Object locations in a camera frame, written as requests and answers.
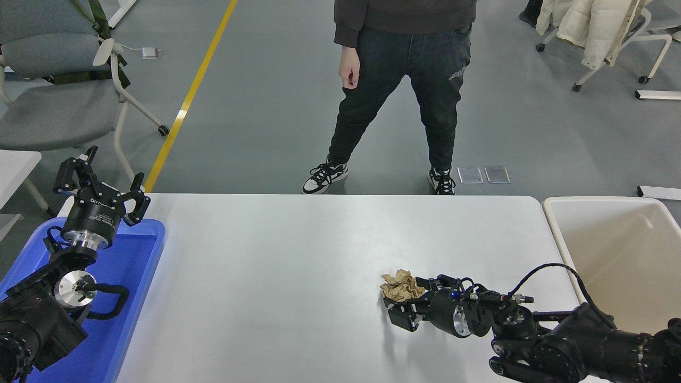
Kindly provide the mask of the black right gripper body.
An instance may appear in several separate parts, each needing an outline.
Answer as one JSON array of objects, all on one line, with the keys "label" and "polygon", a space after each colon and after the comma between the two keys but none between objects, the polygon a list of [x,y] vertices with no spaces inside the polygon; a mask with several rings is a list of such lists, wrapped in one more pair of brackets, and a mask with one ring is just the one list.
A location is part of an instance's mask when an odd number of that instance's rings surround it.
[{"label": "black right gripper body", "polygon": [[443,288],[434,293],[426,320],[437,329],[462,337],[462,308],[452,298],[452,289]]}]

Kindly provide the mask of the person's right hand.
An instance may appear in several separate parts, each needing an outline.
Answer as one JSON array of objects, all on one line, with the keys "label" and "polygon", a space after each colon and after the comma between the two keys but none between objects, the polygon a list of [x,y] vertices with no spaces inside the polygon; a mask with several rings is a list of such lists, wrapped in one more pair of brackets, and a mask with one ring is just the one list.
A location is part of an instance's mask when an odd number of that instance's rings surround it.
[{"label": "person's right hand", "polygon": [[338,75],[344,89],[356,89],[360,77],[360,59],[355,48],[342,46]]}]

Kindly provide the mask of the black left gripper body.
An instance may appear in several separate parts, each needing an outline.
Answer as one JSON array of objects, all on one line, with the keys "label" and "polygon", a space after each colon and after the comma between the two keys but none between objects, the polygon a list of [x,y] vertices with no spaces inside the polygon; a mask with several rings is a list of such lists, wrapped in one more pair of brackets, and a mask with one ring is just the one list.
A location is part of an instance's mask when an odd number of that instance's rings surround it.
[{"label": "black left gripper body", "polygon": [[97,190],[92,185],[84,187],[74,197],[62,238],[73,243],[78,234],[88,232],[100,238],[99,244],[112,244],[124,215],[126,206],[117,189],[107,184]]}]

